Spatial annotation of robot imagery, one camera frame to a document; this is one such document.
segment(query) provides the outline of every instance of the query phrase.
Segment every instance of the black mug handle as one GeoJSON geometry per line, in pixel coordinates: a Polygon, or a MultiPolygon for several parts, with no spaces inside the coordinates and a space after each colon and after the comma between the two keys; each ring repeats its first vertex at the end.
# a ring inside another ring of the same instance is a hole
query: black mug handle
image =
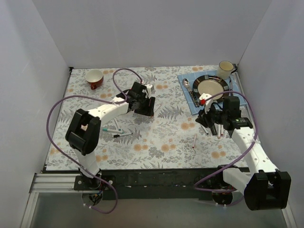
{"type": "Polygon", "coordinates": [[[233,64],[234,70],[231,72],[231,74],[233,74],[234,72],[238,71],[237,65],[233,64]]]}

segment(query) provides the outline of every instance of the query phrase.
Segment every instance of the tabletop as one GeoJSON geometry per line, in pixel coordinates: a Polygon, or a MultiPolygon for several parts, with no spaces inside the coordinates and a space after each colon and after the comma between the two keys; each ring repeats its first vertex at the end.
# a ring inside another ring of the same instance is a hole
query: tabletop
{"type": "MultiPolygon", "coordinates": [[[[110,101],[119,93],[112,82],[117,68],[100,69],[104,82],[100,88],[91,90],[85,81],[90,69],[73,69],[65,96],[86,95],[110,101]]],[[[214,168],[228,164],[240,155],[237,145],[225,132],[217,138],[206,135],[200,124],[191,115],[177,75],[215,70],[216,66],[175,66],[175,67],[136,67],[145,84],[154,85],[156,97],[154,117],[129,112],[108,122],[103,128],[123,129],[133,133],[129,136],[113,138],[109,132],[100,132],[99,143],[95,149],[96,160],[105,169],[176,169],[176,168],[214,168]],[[197,134],[195,148],[192,148],[194,135],[197,134]]],[[[129,71],[120,71],[116,76],[117,84],[123,89],[131,88],[138,78],[129,71]]],[[[63,102],[53,139],[68,155],[77,160],[73,149],[65,140],[70,121],[79,108],[89,110],[102,105],[101,102],[83,98],[72,98],[63,102]]],[[[242,116],[248,117],[245,106],[241,107],[242,116]]],[[[72,171],[78,166],[50,146],[46,162],[47,171],[72,171]]],[[[237,166],[247,166],[244,160],[237,166]]]]}

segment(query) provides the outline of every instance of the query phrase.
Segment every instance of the blue towel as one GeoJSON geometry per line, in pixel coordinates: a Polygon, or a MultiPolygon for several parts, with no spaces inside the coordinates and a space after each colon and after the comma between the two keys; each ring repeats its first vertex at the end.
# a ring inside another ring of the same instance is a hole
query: blue towel
{"type": "MultiPolygon", "coordinates": [[[[177,78],[180,82],[180,86],[181,86],[181,89],[183,90],[184,92],[184,95],[186,97],[186,100],[187,100],[187,103],[189,105],[189,108],[190,108],[190,111],[192,113],[192,115],[196,115],[199,113],[199,111],[201,109],[203,109],[204,107],[203,106],[200,106],[198,108],[196,108],[192,102],[192,99],[189,95],[189,92],[188,90],[183,86],[182,84],[182,80],[185,78],[189,81],[190,83],[190,87],[192,89],[192,86],[193,86],[193,82],[200,76],[203,76],[203,75],[216,75],[217,71],[216,70],[207,70],[207,71],[201,71],[201,72],[195,72],[195,73],[191,73],[191,74],[186,74],[186,75],[178,75],[177,78]]],[[[233,91],[237,91],[237,92],[240,92],[240,89],[239,87],[237,86],[235,80],[233,79],[233,76],[231,76],[231,79],[232,79],[232,85],[233,85],[233,91]]],[[[246,105],[246,101],[244,100],[244,98],[238,94],[233,94],[234,96],[237,96],[239,97],[239,100],[240,100],[240,105],[246,105]]]]}

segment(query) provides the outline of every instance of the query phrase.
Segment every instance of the black rimmed plate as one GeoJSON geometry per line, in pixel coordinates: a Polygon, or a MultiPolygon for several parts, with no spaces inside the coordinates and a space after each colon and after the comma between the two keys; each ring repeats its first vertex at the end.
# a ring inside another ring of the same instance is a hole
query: black rimmed plate
{"type": "MultiPolygon", "coordinates": [[[[203,93],[215,95],[220,92],[229,91],[228,84],[221,78],[213,75],[203,75],[198,77],[194,83],[192,90],[199,98],[203,93]]],[[[223,101],[223,98],[229,96],[229,93],[221,94],[213,98],[218,103],[223,101]]]]}

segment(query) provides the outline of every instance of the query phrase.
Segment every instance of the cup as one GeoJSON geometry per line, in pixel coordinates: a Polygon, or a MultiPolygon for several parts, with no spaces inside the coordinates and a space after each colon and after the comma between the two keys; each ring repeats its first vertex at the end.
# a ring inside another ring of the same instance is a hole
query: cup
{"type": "Polygon", "coordinates": [[[97,89],[104,81],[103,73],[100,70],[90,70],[85,74],[86,81],[91,85],[91,89],[97,89]]]}
{"type": "Polygon", "coordinates": [[[218,65],[217,76],[225,80],[238,69],[229,61],[221,61],[218,65]]]}

